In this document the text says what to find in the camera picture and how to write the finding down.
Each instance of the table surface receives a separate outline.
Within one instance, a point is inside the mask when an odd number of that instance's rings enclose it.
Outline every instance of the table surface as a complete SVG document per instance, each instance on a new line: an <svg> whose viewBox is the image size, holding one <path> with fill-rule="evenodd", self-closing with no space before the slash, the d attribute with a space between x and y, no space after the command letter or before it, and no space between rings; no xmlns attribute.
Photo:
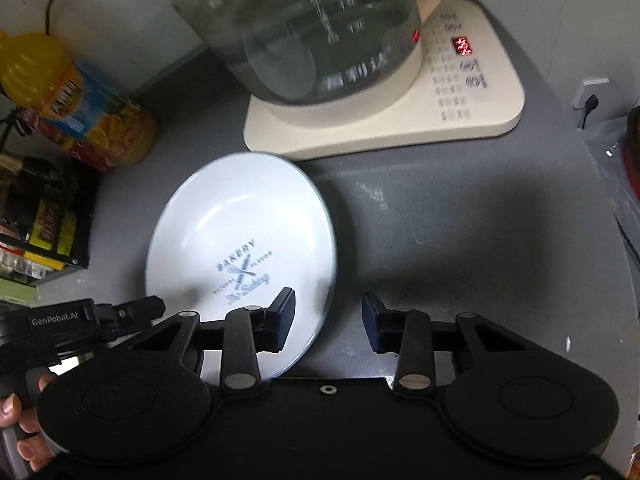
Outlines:
<svg viewBox="0 0 640 480"><path fill-rule="evenodd" d="M369 288L390 306L421 308L435 320L477 312L613 387L620 420L604 458L624 471L636 427L638 326L623 245L575 129L521 48L494 25L527 96L513 131L300 164L330 210L338 277L320 335L289 373L394 373L396 359L373 354L362 327L360 298ZM144 296L146 252L166 202L198 168L246 150L249 95L210 54L141 101L161 124L158 142L142 164L103 178L91 267L39 287L41 304ZM438 365L441 382L450 370Z"/></svg>

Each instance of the orange juice bottle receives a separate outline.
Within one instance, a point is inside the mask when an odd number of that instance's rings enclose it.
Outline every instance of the orange juice bottle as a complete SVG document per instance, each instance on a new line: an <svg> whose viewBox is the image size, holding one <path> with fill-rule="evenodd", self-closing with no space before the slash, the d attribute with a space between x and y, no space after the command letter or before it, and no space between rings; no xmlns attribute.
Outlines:
<svg viewBox="0 0 640 480"><path fill-rule="evenodd" d="M0 84L18 106L34 108L41 118L117 164L139 162L156 140L158 124L149 112L45 34L10 38L0 30Z"/></svg>

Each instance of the plate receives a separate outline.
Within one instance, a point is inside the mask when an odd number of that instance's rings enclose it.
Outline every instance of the plate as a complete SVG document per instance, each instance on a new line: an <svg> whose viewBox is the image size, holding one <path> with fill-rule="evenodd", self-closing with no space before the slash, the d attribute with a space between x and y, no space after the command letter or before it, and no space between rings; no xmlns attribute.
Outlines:
<svg viewBox="0 0 640 480"><path fill-rule="evenodd" d="M236 153L192 175L164 208L146 260L146 293L164 318L196 310L224 319L269 306L286 286L296 313L281 352L260 352L263 379L280 375L314 341L336 273L335 235L315 185L296 166L264 153ZM220 351L206 351L202 378L220 382Z"/></svg>

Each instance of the red light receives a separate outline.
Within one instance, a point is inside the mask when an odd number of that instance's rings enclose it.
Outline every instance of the red light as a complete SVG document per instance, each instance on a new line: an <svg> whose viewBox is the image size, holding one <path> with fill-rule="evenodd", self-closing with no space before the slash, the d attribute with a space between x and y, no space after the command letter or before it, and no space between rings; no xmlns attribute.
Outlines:
<svg viewBox="0 0 640 480"><path fill-rule="evenodd" d="M451 38L451 43L453 43L453 47L459 56L471 56L474 52L471 50L471 45L469 45L467 38Z"/></svg>

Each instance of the black plug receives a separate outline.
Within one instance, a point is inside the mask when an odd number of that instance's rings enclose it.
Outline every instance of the black plug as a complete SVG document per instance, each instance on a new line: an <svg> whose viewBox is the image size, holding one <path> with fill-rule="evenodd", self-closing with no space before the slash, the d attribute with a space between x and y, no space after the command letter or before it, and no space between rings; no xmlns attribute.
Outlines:
<svg viewBox="0 0 640 480"><path fill-rule="evenodd" d="M589 117L589 114L593 112L599 104L600 101L598 98L594 94L591 94L587 99L587 102L584 104L584 117L582 118L582 126L580 126L581 129L584 129L584 125L587 123L587 117Z"/></svg>

